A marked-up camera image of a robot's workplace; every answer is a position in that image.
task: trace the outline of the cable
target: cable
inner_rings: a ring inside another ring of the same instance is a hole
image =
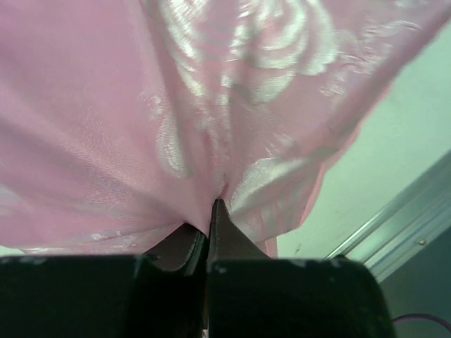
[[[409,322],[411,320],[430,320],[442,325],[449,333],[451,333],[451,323],[444,320],[443,318],[437,317],[435,315],[430,315],[428,313],[411,313],[409,315],[401,315],[393,320],[393,324],[400,324],[404,322]]]

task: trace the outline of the jacquard fabric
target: jacquard fabric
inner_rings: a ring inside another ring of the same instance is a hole
[[[141,253],[183,223],[208,234],[222,198],[275,255],[450,16],[451,0],[0,0],[0,245]]]

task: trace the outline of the shiny fabric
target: shiny fabric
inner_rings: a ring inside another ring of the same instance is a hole
[[[0,0],[0,245],[143,252],[185,222],[208,234],[222,198],[275,255],[450,16],[451,0]]]

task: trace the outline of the metal frame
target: metal frame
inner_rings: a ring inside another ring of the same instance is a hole
[[[451,151],[328,258],[360,261],[382,282],[451,227]]]

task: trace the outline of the pink satin fabric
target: pink satin fabric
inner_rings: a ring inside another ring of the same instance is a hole
[[[450,16],[450,0],[0,0],[0,245],[140,253],[183,223],[208,234],[222,198],[275,255]]]

